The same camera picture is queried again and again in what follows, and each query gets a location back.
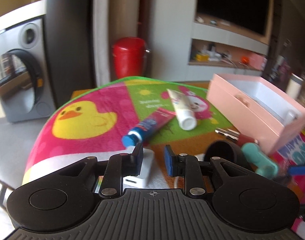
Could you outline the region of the colourful cartoon play mat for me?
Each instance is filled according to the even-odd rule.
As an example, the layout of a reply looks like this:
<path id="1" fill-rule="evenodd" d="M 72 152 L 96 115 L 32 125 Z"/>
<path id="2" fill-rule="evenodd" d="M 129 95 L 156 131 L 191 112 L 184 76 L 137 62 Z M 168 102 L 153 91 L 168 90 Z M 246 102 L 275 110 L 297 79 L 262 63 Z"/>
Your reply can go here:
<path id="1" fill-rule="evenodd" d="M 148 186 L 170 186 L 172 179 L 166 175 L 162 161 L 163 146 L 170 144 L 178 150 L 197 155 L 215 139 L 217 127 L 228 128 L 232 124 L 207 100 L 208 90 L 144 77 L 129 77 L 109 83 L 57 110 L 35 141 L 23 182 L 41 178 L 88 155 L 107 160 L 111 155 L 125 151 L 121 139 L 129 130 L 158 108 L 173 109 L 167 89 L 189 98 L 198 122 L 195 129 L 185 131 L 177 119 L 172 119 L 147 141 L 155 152 Z M 305 163 L 305 134 L 298 134 L 269 155 L 280 167 Z"/>

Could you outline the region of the white shelf unit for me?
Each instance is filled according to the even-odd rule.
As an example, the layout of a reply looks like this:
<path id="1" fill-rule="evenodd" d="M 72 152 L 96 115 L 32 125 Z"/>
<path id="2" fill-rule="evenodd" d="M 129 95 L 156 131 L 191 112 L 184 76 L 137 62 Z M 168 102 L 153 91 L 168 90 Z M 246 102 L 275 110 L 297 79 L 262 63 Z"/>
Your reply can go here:
<path id="1" fill-rule="evenodd" d="M 260 38 L 232 25 L 199 23 L 195 20 L 197 0 L 152 0 L 150 41 L 151 77 L 164 81 L 207 81 L 214 74 L 259 75 L 259 70 L 190 60 L 193 41 L 214 42 L 230 49 L 236 62 L 243 52 L 267 55 L 270 35 Z"/>

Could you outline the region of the white usb adapter with cable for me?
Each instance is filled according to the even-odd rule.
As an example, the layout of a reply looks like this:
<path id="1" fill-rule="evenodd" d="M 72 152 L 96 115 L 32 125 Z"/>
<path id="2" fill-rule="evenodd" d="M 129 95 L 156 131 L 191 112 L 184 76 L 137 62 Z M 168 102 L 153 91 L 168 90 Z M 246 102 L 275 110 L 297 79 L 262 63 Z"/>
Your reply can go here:
<path id="1" fill-rule="evenodd" d="M 204 155 L 205 155 L 204 153 L 201 153 L 201 154 L 195 155 L 195 157 L 198 159 L 198 161 L 203 161 Z M 179 180 L 180 180 L 180 177 L 175 177 L 175 179 L 174 179 L 174 188 L 175 189 L 179 188 Z"/>

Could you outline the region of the pink cardboard box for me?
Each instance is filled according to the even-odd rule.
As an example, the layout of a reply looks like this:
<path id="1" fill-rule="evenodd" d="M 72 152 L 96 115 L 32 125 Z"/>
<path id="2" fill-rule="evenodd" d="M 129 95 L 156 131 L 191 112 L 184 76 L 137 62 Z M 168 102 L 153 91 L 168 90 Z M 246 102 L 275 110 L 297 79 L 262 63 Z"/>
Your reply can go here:
<path id="1" fill-rule="evenodd" d="M 267 155 L 293 140 L 305 126 L 305 108 L 259 76 L 215 74 L 207 100 L 240 133 L 258 140 Z"/>

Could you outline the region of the red cylindrical bin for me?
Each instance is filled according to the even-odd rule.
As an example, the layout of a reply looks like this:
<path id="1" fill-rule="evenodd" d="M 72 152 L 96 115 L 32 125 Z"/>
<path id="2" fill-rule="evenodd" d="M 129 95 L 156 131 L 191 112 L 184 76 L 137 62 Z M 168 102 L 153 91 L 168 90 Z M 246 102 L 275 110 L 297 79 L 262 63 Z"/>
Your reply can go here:
<path id="1" fill-rule="evenodd" d="M 139 37 L 124 37 L 112 46 L 113 66 L 118 79 L 129 76 L 142 76 L 145 70 L 146 55 L 150 50 Z"/>

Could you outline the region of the pink blue toothpaste tube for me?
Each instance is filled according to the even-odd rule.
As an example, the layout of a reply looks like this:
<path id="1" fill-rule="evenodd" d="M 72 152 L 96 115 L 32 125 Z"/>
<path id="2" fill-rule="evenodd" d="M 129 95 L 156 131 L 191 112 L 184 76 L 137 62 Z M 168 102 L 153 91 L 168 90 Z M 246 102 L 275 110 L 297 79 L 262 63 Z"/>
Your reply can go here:
<path id="1" fill-rule="evenodd" d="M 125 147 L 136 146 L 138 143 L 145 142 L 174 117 L 175 112 L 158 108 L 129 130 L 127 135 L 122 137 L 121 142 Z"/>

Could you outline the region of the teal handheld fan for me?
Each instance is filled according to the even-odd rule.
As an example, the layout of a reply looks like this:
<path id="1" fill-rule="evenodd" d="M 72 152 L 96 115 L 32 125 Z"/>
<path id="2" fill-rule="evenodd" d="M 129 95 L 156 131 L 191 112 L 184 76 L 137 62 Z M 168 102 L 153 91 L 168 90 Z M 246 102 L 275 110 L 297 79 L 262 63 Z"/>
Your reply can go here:
<path id="1" fill-rule="evenodd" d="M 248 142 L 241 148 L 248 163 L 257 167 L 255 171 L 265 178 L 273 179 L 278 175 L 278 165 L 261 151 L 258 144 Z"/>

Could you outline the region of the black curved holder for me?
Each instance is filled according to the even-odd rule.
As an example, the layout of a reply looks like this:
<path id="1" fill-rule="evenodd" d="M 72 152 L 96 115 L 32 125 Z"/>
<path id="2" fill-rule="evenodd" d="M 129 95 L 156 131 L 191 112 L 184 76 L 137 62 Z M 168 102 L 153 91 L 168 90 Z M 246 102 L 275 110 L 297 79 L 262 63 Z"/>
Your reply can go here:
<path id="1" fill-rule="evenodd" d="M 203 161 L 210 161 L 212 157 L 220 157 L 237 164 L 249 171 L 253 171 L 246 160 L 241 148 L 234 142 L 218 140 L 213 142 L 205 151 Z"/>

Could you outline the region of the white power adapter block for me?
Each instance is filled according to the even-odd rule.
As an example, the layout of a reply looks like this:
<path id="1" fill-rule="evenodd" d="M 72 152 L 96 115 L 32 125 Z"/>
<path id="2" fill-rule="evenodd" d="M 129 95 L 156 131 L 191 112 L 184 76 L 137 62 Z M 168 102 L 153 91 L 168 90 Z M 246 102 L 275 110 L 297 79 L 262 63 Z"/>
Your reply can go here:
<path id="1" fill-rule="evenodd" d="M 144 189 L 148 185 L 151 168 L 154 162 L 154 152 L 145 148 L 143 150 L 143 161 L 138 176 L 127 176 L 123 178 L 123 185 L 126 187 L 134 187 Z"/>

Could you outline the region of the black television screen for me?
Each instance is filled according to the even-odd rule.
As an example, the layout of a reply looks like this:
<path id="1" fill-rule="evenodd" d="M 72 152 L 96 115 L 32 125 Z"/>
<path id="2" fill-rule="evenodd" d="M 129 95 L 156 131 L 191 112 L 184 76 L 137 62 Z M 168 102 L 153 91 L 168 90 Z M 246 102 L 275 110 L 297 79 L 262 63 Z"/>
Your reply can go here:
<path id="1" fill-rule="evenodd" d="M 264 35 L 270 0 L 197 0 L 197 12 L 208 14 Z"/>

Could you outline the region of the white thermos bottle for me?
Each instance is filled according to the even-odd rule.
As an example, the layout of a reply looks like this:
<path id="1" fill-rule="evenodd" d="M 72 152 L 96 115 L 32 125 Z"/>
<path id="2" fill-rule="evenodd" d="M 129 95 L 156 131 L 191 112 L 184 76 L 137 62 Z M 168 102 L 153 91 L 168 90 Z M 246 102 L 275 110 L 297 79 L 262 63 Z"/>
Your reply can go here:
<path id="1" fill-rule="evenodd" d="M 303 78 L 292 73 L 285 93 L 289 95 L 291 98 L 296 100 L 297 97 L 299 96 L 302 84 L 303 84 Z"/>

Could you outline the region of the silver washing machine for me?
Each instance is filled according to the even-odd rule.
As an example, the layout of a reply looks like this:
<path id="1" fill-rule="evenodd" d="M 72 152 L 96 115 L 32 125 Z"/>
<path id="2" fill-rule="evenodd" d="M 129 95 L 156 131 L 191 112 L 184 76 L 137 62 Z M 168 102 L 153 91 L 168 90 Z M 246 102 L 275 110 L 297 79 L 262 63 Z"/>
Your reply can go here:
<path id="1" fill-rule="evenodd" d="M 55 111 L 42 16 L 0 31 L 0 103 L 8 122 L 45 118 Z"/>

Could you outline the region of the white cream tube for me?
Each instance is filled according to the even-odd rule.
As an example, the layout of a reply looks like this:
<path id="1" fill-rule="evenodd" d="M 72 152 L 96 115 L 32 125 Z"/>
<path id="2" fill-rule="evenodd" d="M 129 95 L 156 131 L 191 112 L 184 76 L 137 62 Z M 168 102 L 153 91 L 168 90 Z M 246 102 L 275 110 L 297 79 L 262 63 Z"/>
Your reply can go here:
<path id="1" fill-rule="evenodd" d="M 176 90 L 167 89 L 168 95 L 174 107 L 179 126 L 185 131 L 191 131 L 197 126 L 197 119 L 191 109 L 190 101 Z"/>

